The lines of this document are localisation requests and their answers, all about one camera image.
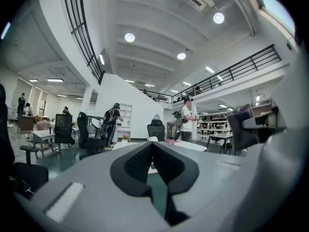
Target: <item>white table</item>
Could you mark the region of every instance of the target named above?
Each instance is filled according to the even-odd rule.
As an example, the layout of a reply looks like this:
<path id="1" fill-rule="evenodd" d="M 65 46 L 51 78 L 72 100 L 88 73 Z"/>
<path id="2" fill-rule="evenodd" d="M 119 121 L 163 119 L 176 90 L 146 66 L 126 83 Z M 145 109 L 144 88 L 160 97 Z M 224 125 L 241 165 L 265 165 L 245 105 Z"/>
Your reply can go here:
<path id="1" fill-rule="evenodd" d="M 182 148 L 187 148 L 187 149 L 192 149 L 192 150 L 197 150 L 197 151 L 207 151 L 207 148 L 204 147 L 204 146 L 196 145 L 196 144 L 185 142 L 185 141 L 181 141 L 181 140 L 177 140 L 177 141 L 180 142 L 180 144 L 178 144 L 176 146 L 179 146 L 179 147 L 182 147 Z M 134 145 L 134 144 L 137 144 L 137 143 L 117 142 L 115 144 L 115 146 L 112 148 L 112 150 L 120 149 L 122 147 L 126 147 L 126 146 L 129 146 L 129 145 Z M 152 169 L 151 167 L 148 170 L 149 174 L 153 174 L 153 173 L 157 173 L 157 172 L 158 172 L 157 169 Z"/>
<path id="2" fill-rule="evenodd" d="M 217 138 L 224 139 L 224 152 L 223 153 L 225 154 L 226 153 L 226 141 L 227 141 L 227 139 L 232 138 L 233 134 L 231 132 L 230 133 L 210 134 L 209 138 L 208 138 L 207 148 L 208 148 L 208 145 L 209 145 L 209 141 L 211 140 L 211 137 L 217 137 Z"/>
<path id="3" fill-rule="evenodd" d="M 75 138 L 76 136 L 79 136 L 79 129 L 78 128 L 72 128 L 72 129 L 73 129 L 72 134 L 71 134 L 72 137 Z M 53 129 L 51 130 L 51 134 L 49 134 L 49 130 L 35 130 L 35 131 L 33 131 L 33 146 L 35 147 L 36 141 L 40 142 L 41 148 L 39 148 L 39 151 L 41 151 L 43 158 L 44 158 L 44 151 L 50 149 L 50 148 L 43 149 L 43 145 L 42 145 L 43 140 L 53 139 L 54 136 L 55 136 L 55 134 L 54 134 Z"/>

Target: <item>black mesh chair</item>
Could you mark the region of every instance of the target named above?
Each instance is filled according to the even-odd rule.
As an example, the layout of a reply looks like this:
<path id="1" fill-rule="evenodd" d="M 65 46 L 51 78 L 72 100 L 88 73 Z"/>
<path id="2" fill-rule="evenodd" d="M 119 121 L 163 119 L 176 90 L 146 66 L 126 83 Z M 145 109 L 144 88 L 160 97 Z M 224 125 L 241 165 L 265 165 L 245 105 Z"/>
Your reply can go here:
<path id="1" fill-rule="evenodd" d="M 32 165 L 30 163 L 14 163 L 15 156 L 7 129 L 8 108 L 5 104 L 5 99 L 5 90 L 0 84 L 0 146 L 1 164 L 3 166 L 1 168 L 3 171 L 2 174 L 12 183 L 11 186 L 15 191 L 26 198 L 30 198 L 32 192 L 35 193 L 48 181 L 48 170 L 43 166 Z M 37 152 L 38 149 L 26 146 L 23 150 L 25 150 L 30 158 L 30 152 Z"/>
<path id="2" fill-rule="evenodd" d="M 94 154 L 99 154 L 107 152 L 108 150 L 103 150 L 105 147 L 105 141 L 98 137 L 89 137 L 87 130 L 87 115 L 83 112 L 80 112 L 77 118 L 77 124 L 79 127 L 79 146 L 82 149 L 87 149 L 88 153 L 85 155 L 79 156 L 79 159 L 82 160 L 86 157 L 92 156 Z"/>
<path id="3" fill-rule="evenodd" d="M 153 119 L 151 124 L 147 126 L 149 137 L 157 137 L 158 141 L 164 142 L 164 125 L 161 120 Z"/>
<path id="4" fill-rule="evenodd" d="M 75 140 L 72 138 L 72 116 L 56 114 L 55 122 L 55 144 L 58 144 L 58 150 L 71 150 L 75 155 L 75 151 L 69 148 L 61 148 L 60 144 L 75 145 Z"/>

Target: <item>ceiling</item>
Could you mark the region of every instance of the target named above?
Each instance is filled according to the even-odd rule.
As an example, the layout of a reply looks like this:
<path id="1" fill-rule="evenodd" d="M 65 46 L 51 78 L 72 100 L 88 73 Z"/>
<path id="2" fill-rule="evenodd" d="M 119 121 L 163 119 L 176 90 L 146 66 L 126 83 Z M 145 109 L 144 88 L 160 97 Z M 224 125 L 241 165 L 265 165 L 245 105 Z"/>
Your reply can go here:
<path id="1" fill-rule="evenodd" d="M 55 44 L 36 0 L 27 0 L 16 13 L 10 30 L 1 42 L 0 62 L 26 80 L 52 94 L 83 97 L 85 82 L 64 59 Z M 61 78 L 63 83 L 49 83 L 47 78 Z M 97 94 L 93 92 L 91 101 Z"/>
<path id="2" fill-rule="evenodd" d="M 276 85 L 280 80 L 280 78 L 274 79 L 248 89 L 243 89 L 235 93 L 198 103 L 197 112 L 200 114 L 225 110 L 224 108 L 219 106 L 220 104 L 223 104 L 228 108 L 233 109 L 244 106 L 246 104 L 255 105 L 257 95 L 260 95 L 259 105 L 263 104 L 264 102 L 267 103 L 271 98 L 272 92 L 274 91 Z"/>
<path id="3" fill-rule="evenodd" d="M 190 56 L 244 19 L 232 0 L 213 1 L 216 8 L 229 4 L 220 11 L 225 16 L 222 24 L 213 21 L 217 10 L 208 5 L 199 12 L 182 0 L 118 0 L 117 74 L 137 88 L 151 84 L 155 87 L 147 90 L 159 92 L 180 66 L 193 72 Z M 127 33 L 134 34 L 134 42 L 125 41 Z M 180 52 L 187 54 L 185 60 L 177 59 Z"/>

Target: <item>potted plant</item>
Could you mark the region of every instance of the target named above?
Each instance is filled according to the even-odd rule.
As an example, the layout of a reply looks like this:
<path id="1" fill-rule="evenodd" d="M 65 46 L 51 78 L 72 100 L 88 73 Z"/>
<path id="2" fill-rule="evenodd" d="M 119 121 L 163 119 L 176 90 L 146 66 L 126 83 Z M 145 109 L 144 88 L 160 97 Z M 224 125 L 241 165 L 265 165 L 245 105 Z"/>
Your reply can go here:
<path id="1" fill-rule="evenodd" d="M 122 143 L 130 142 L 130 136 L 128 134 L 124 134 L 121 140 Z"/>

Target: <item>column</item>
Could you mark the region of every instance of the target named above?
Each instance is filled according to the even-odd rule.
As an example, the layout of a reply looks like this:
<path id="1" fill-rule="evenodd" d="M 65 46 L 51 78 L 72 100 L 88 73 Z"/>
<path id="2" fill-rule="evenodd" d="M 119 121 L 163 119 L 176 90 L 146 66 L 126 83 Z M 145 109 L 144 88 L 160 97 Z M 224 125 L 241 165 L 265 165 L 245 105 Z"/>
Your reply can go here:
<path id="1" fill-rule="evenodd" d="M 88 107 L 89 107 L 89 104 L 90 104 L 90 98 L 91 98 L 92 90 L 93 90 L 93 88 L 91 86 L 87 86 L 85 93 L 84 93 L 84 99 L 83 99 L 83 103 L 82 103 L 81 112 L 84 112 L 85 114 L 87 114 L 87 112 L 88 112 Z"/>
<path id="2" fill-rule="evenodd" d="M 194 103 L 192 103 L 191 106 L 191 115 L 192 116 L 196 116 L 197 115 L 197 105 L 195 105 Z M 197 137 L 197 122 L 193 122 L 192 124 L 193 128 L 192 128 L 192 140 L 195 140 Z"/>

